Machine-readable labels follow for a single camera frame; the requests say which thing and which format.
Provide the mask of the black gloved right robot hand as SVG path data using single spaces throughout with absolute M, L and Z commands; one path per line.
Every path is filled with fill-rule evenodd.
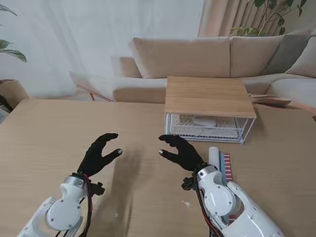
M 178 154 L 174 154 L 166 150 L 159 150 L 159 154 L 167 160 L 178 164 L 183 169 L 194 171 L 197 166 L 205 164 L 195 148 L 180 136 L 161 135 L 159 140 L 169 144 L 170 147 L 175 147 L 178 151 Z

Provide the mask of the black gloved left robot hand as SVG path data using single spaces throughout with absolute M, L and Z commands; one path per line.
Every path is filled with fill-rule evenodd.
M 122 154 L 122 149 L 116 149 L 106 156 L 102 156 L 102 150 L 107 142 L 116 139 L 117 133 L 106 133 L 98 137 L 86 151 L 85 156 L 77 170 L 78 174 L 91 177 L 100 172 L 106 165 Z

